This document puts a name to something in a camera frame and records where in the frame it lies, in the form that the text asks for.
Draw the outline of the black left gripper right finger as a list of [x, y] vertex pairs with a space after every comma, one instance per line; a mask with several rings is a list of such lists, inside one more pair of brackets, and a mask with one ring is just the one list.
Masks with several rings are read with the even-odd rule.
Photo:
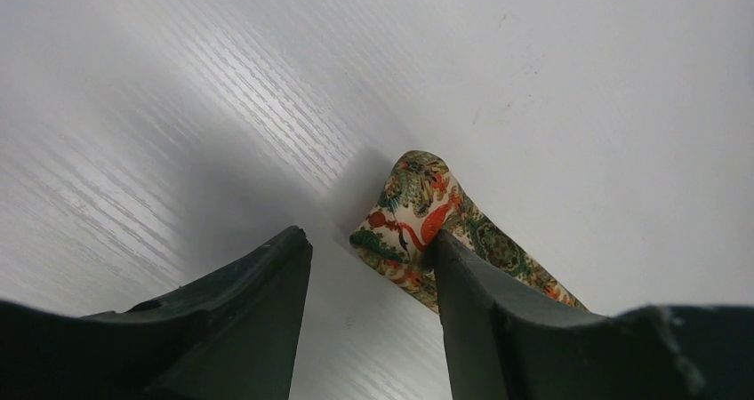
[[433, 242], [456, 399], [750, 399], [753, 310], [652, 305], [618, 316], [573, 308]]

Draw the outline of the orange green patterned tie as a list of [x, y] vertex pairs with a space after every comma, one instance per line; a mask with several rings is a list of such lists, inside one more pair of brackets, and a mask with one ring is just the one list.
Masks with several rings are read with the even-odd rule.
[[349, 243], [367, 266], [438, 312], [436, 278], [425, 252], [442, 230], [519, 282], [568, 306], [584, 307], [482, 213], [444, 160], [427, 151], [408, 151], [397, 160]]

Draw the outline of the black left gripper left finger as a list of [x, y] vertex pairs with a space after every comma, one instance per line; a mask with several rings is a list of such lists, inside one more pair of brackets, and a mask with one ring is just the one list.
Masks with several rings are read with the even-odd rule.
[[117, 313], [1, 304], [4, 399], [286, 399], [313, 249], [291, 226]]

